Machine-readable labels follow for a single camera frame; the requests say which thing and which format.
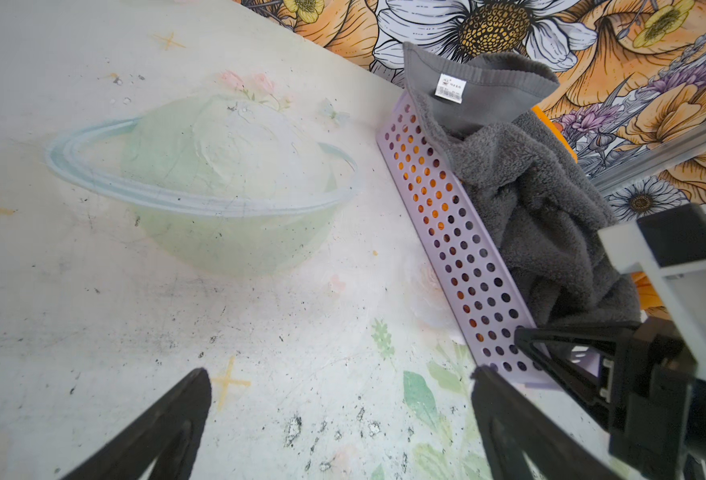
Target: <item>pink rose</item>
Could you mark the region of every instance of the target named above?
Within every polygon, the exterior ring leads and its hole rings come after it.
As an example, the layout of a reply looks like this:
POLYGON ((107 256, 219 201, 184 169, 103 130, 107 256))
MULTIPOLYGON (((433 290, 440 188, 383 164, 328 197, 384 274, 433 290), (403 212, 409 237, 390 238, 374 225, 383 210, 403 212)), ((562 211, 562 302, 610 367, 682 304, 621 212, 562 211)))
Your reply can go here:
POLYGON ((219 75, 220 80, 225 82, 230 88, 234 90, 241 90, 244 87, 244 81, 237 74, 226 70, 219 75))
POLYGON ((257 88, 264 91, 266 94, 272 94, 275 90, 275 83, 271 82, 264 73, 256 74, 254 81, 257 84, 257 88))

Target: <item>gray towel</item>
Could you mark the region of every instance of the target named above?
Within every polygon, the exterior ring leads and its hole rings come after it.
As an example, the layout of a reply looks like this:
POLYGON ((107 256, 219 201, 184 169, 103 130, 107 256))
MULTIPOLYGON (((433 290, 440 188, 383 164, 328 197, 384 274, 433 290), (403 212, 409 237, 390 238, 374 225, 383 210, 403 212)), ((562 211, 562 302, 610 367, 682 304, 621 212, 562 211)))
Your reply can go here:
POLYGON ((462 180, 534 321, 638 321, 635 285, 598 237, 616 222, 612 212, 531 111, 558 86, 555 75, 518 54, 457 64, 404 45, 425 136, 462 180), (467 82, 462 104, 435 97, 441 73, 467 82))

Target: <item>white daisy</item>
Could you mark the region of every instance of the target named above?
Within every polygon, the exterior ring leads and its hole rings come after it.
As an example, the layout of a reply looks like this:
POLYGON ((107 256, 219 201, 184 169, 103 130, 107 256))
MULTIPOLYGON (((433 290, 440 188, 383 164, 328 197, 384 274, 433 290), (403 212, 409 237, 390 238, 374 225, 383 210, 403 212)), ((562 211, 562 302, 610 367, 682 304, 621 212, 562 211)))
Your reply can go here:
POLYGON ((572 51, 596 42, 596 32, 585 25, 553 16, 577 2, 386 0, 377 24, 391 38, 375 48, 375 57, 386 67, 404 68, 403 42, 456 62, 482 53, 519 50, 554 72, 564 72, 578 62, 572 51))
POLYGON ((684 192, 655 175, 621 188, 605 197, 605 200, 621 222, 656 214, 688 201, 684 192))

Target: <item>flower center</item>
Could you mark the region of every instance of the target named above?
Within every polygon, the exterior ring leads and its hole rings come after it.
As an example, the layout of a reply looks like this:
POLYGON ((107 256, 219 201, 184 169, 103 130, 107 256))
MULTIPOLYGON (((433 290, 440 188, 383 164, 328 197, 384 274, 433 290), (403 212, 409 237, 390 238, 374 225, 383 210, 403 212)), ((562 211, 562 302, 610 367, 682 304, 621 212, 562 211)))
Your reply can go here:
POLYGON ((303 12, 314 12, 315 11, 315 0, 295 0, 297 2, 297 7, 303 12))
POLYGON ((630 197, 628 201, 630 209, 637 214, 643 214, 654 205, 654 198, 649 194, 638 194, 630 197))
POLYGON ((666 32, 667 29, 678 20, 681 12, 675 8, 669 10, 662 17, 658 18, 652 26, 649 27, 649 31, 645 34, 646 38, 657 38, 657 35, 666 32))
POLYGON ((470 58, 482 53, 507 52, 527 36, 531 19, 524 7, 491 3, 473 10, 460 25, 460 50, 470 58))

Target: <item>perforated basket side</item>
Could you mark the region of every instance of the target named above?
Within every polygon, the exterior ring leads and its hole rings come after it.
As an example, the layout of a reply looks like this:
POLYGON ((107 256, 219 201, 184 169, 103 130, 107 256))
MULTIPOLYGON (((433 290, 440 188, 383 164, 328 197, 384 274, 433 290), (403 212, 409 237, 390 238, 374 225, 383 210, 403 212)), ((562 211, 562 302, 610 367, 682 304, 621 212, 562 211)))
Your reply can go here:
POLYGON ((377 145, 476 363, 512 382, 554 385, 513 344, 513 332, 534 321, 464 188, 422 134, 407 92, 377 145))

